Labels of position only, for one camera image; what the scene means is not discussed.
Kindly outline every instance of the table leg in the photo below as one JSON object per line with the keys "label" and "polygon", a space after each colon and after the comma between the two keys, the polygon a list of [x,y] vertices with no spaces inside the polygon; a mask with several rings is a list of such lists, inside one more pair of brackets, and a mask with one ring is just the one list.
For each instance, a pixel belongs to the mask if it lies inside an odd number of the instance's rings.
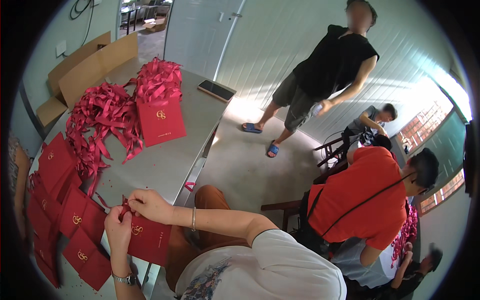
{"label": "table leg", "polygon": [[135,10],[135,20],[133,21],[133,31],[135,31],[135,26],[137,25],[137,11]]}
{"label": "table leg", "polygon": [[128,17],[127,17],[127,35],[128,33],[130,33],[130,14],[131,13],[132,13],[131,11],[128,12]]}

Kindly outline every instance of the white t-shirt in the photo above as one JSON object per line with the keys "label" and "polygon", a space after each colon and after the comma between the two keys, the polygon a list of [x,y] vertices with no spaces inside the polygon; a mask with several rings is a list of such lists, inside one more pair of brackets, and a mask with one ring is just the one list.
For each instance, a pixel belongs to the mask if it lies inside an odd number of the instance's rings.
{"label": "white t-shirt", "polygon": [[340,270],[279,229],[259,234],[252,248],[227,246],[205,252],[183,270],[182,300],[345,299]]}

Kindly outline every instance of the black strap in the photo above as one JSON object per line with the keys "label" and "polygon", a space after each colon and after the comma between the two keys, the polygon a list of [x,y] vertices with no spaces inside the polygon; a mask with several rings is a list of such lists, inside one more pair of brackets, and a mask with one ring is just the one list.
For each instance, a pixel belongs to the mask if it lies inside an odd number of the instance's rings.
{"label": "black strap", "polygon": [[[357,207],[367,203],[368,201],[370,201],[371,199],[375,198],[376,196],[378,196],[379,194],[383,193],[384,191],[390,189],[391,187],[393,186],[396,186],[397,184],[401,183],[403,181],[403,179],[407,178],[408,176],[412,175],[413,173],[410,173],[408,175],[406,175],[404,178],[400,179],[399,181],[395,182],[395,183],[392,183],[390,184],[389,186],[387,186],[386,188],[384,188],[383,190],[377,192],[375,195],[373,195],[372,197],[368,198],[367,200],[363,201],[362,203],[354,206],[353,208],[351,208],[349,211],[347,211],[346,213],[344,213],[340,218],[338,218],[328,229],[327,231],[325,231],[325,233],[323,233],[320,237],[323,238],[325,234],[327,234],[328,231],[330,231],[330,229],[332,229],[333,226],[335,226],[336,223],[338,223],[343,217],[345,217],[346,215],[348,215],[349,213],[351,213],[353,210],[355,210]],[[315,197],[315,200],[313,201],[312,203],[312,207],[310,208],[310,212],[308,213],[308,216],[307,216],[307,222],[308,222],[308,219],[310,217],[310,215],[312,214],[313,212],[313,209],[315,208],[317,202],[318,202],[318,198],[320,198],[320,194],[322,193],[323,189],[320,190],[317,194],[317,196]]]}

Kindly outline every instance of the khaki shorts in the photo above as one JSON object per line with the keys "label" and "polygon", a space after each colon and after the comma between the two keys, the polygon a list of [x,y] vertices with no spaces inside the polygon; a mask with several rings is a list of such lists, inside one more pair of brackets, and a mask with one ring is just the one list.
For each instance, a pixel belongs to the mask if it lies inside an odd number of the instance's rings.
{"label": "khaki shorts", "polygon": [[285,128],[290,132],[295,132],[314,115],[313,111],[321,100],[323,99],[308,96],[297,85],[292,72],[273,93],[272,101],[282,107],[290,105],[285,119]]}

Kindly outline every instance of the short black hair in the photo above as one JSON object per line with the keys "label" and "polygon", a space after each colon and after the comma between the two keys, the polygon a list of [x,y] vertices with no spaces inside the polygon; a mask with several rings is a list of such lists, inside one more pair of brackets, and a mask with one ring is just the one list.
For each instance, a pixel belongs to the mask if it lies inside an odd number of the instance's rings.
{"label": "short black hair", "polygon": [[390,115],[392,115],[392,121],[395,120],[398,117],[398,113],[396,111],[396,108],[391,103],[385,104],[384,108],[382,108],[382,111],[389,112]]}
{"label": "short black hair", "polygon": [[392,150],[392,141],[390,141],[390,139],[387,138],[387,137],[384,136],[384,135],[377,134],[377,135],[374,137],[374,143],[375,143],[374,146],[383,147],[383,148],[387,149],[388,151],[391,151],[391,150]]}
{"label": "short black hair", "polygon": [[443,251],[440,250],[440,248],[437,247],[435,243],[430,243],[430,256],[432,257],[432,272],[435,271],[440,264],[440,261],[442,260],[442,257],[444,255]]}
{"label": "short black hair", "polygon": [[347,1],[347,8],[345,8],[345,11],[347,11],[350,4],[352,4],[355,1],[365,2],[368,5],[368,7],[370,8],[370,11],[372,12],[372,24],[370,25],[370,27],[375,25],[375,23],[377,23],[377,12],[375,11],[375,9],[373,9],[373,7],[370,5],[370,3],[368,1],[365,1],[365,0],[348,0]]}
{"label": "short black hair", "polygon": [[411,158],[409,165],[417,172],[415,183],[431,190],[438,178],[439,163],[435,154],[429,148],[424,148]]}

